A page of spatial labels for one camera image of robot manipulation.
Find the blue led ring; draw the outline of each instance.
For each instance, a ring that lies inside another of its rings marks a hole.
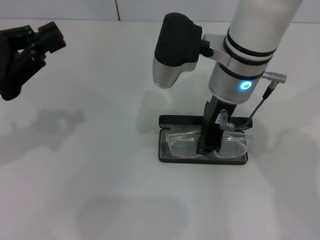
[[[251,87],[251,85],[252,85],[252,82],[244,81],[243,83],[241,83],[240,88],[242,90],[247,90],[247,89],[249,89]]]

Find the white wall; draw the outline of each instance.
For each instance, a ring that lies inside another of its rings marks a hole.
[[[231,21],[238,0],[117,0],[121,20],[161,21],[167,13],[193,21]],[[294,22],[320,23],[320,0],[303,0]],[[0,18],[117,20],[115,0],[1,0]]]
[[[115,0],[0,0],[0,18],[118,20]]]
[[[229,22],[239,0],[118,0],[121,20],[162,20],[178,12],[193,21]],[[302,0],[294,22],[320,23],[320,0]]]

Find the cable connector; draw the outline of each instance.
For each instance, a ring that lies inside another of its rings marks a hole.
[[[272,71],[265,71],[261,78],[276,82],[278,84],[284,84],[287,81],[287,75]]]
[[[235,129],[235,125],[232,122],[228,122],[228,111],[225,109],[220,111],[220,129],[229,132],[233,132]]]

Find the black ring band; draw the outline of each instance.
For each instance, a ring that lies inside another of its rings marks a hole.
[[[272,59],[272,57],[270,57],[269,59],[267,60],[263,60],[263,61],[252,61],[252,60],[248,60],[248,59],[245,59],[241,56],[238,56],[237,54],[235,54],[227,45],[226,43],[226,38],[224,38],[224,41],[223,41],[223,48],[224,50],[235,60],[239,61],[240,63],[242,64],[245,64],[245,65],[250,65],[250,66],[261,66],[261,65],[265,65],[267,64],[268,62],[270,62],[270,60]]]
[[[229,43],[232,45],[232,47],[234,47],[235,49],[237,49],[238,51],[242,52],[243,54],[247,54],[247,55],[250,55],[250,56],[254,56],[254,57],[268,57],[268,56],[271,56],[272,54],[275,53],[275,50],[273,51],[269,51],[269,52],[257,52],[257,51],[251,51],[249,49],[246,49],[242,46],[240,46],[238,43],[236,43],[230,36],[229,34],[229,30],[226,34],[226,38],[228,39]]]
[[[228,68],[226,68],[225,66],[223,66],[221,63],[218,63],[219,67],[228,75],[230,75],[231,77],[234,77],[236,79],[240,79],[240,80],[257,80],[259,78],[261,78],[261,76],[264,74],[264,72],[262,72],[259,75],[256,76],[243,76],[237,73],[234,73],[233,71],[229,70]]]

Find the white table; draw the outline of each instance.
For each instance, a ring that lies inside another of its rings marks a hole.
[[[290,25],[267,69],[288,81],[254,116],[248,163],[223,166],[157,156],[159,115],[203,114],[212,60],[164,90],[152,80],[160,22],[56,23],[67,47],[0,101],[1,240],[320,239],[319,24]]]

